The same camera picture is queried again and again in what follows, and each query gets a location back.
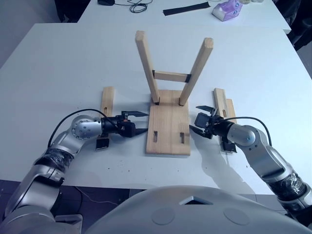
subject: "wall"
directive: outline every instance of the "wall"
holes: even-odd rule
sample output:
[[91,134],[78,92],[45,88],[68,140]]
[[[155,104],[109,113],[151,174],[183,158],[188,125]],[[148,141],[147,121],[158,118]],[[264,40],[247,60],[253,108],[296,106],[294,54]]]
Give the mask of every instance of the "wall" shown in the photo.
[[0,68],[35,23],[53,22],[54,0],[0,0]]

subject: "tissue box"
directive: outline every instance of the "tissue box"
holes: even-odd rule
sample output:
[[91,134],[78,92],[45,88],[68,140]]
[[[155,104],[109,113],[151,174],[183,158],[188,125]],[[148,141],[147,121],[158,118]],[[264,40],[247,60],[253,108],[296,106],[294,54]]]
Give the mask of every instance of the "tissue box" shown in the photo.
[[241,4],[238,0],[229,0],[227,2],[219,3],[213,9],[212,14],[219,20],[226,21],[237,17],[242,6],[243,4]]

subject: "gray floor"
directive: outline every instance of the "gray floor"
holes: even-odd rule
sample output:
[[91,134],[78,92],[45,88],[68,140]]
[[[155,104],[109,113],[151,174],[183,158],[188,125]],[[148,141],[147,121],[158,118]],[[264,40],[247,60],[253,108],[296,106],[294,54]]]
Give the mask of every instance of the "gray floor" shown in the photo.
[[312,78],[312,41],[297,51],[303,65],[306,67],[310,77]]
[[[3,217],[5,206],[18,186],[18,182],[0,180],[0,217]],[[129,197],[141,192],[142,190],[134,189],[110,189],[110,188],[90,188],[79,187],[94,201],[111,201],[117,204],[122,203]],[[77,214],[81,194],[74,187],[62,186],[61,192],[63,193],[60,208],[57,210],[56,215],[71,215]],[[244,197],[256,201],[272,210],[281,214],[285,214],[283,207],[277,202],[274,195],[243,195]],[[79,214],[83,216],[82,233],[84,233],[93,223],[99,218],[106,215],[113,210],[116,205],[108,203],[91,202],[85,195],[82,197],[82,206]]]

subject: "wooden board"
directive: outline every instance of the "wooden board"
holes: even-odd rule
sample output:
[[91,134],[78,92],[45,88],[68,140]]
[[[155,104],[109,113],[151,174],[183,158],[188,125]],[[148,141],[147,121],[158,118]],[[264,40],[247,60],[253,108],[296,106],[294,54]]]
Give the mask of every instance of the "wooden board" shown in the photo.
[[217,114],[223,118],[229,117],[226,97],[225,97],[225,90],[224,89],[214,89],[214,104],[215,107],[218,109]]
[[211,51],[214,47],[214,41],[212,38],[205,38],[201,48],[197,54],[196,60],[194,62],[194,65],[191,70],[191,78],[188,83],[185,84],[181,97],[180,97],[180,105],[185,105],[187,102],[199,76],[201,71],[204,69],[204,66],[209,58],[209,55],[211,54]]
[[181,91],[160,90],[160,103],[151,101],[146,153],[190,155],[188,102],[179,105]]
[[155,79],[162,80],[170,80],[170,81],[178,81],[178,82],[186,82],[188,74],[183,73],[175,73],[175,72],[154,72]]
[[104,87],[102,93],[101,111],[108,117],[112,116],[113,101],[114,101],[114,87]]
[[155,103],[157,103],[159,101],[159,91],[157,83],[153,76],[153,63],[151,59],[150,50],[147,44],[147,38],[144,31],[136,32],[136,46],[142,61],[148,86],[150,87],[151,90],[152,99]]
[[[226,99],[226,104],[228,107],[229,118],[236,117],[232,99]],[[236,119],[232,119],[230,121],[233,123],[237,123]]]

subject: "white table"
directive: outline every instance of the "white table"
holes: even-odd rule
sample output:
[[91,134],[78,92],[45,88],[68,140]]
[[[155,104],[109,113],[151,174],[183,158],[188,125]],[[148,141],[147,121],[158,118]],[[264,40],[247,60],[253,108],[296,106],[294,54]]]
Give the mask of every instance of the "white table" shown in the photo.
[[[212,106],[212,90],[224,88],[236,115],[263,120],[273,146],[312,184],[311,79],[284,32],[183,25],[36,24],[0,70],[0,179],[21,181],[65,115],[100,108],[104,86],[116,88],[113,114],[149,112],[136,30],[147,32],[155,69],[181,73],[190,71],[204,37],[214,38],[214,50],[189,98],[191,123],[199,112],[195,106]],[[158,86],[179,90],[183,84],[160,80]],[[136,123],[147,126],[147,118]],[[238,123],[263,129],[252,120]],[[220,153],[217,137],[191,133],[189,157],[146,155],[146,137],[113,136],[110,147],[100,152],[94,151],[95,143],[86,146],[72,162],[65,185],[203,185],[271,194],[240,150]]]
[[[145,12],[133,14],[127,6],[103,6],[97,0],[91,0],[82,14],[78,23],[136,23],[140,24],[187,24],[209,26],[250,26],[262,28],[282,29],[289,33],[291,28],[278,11],[272,0],[264,0],[262,3],[251,2],[243,5],[240,15],[235,19],[221,22],[211,12],[220,2],[209,1],[210,8],[181,14],[164,16],[165,9],[199,4],[205,0],[154,0],[148,5]],[[116,0],[116,3],[124,4],[126,0]]]

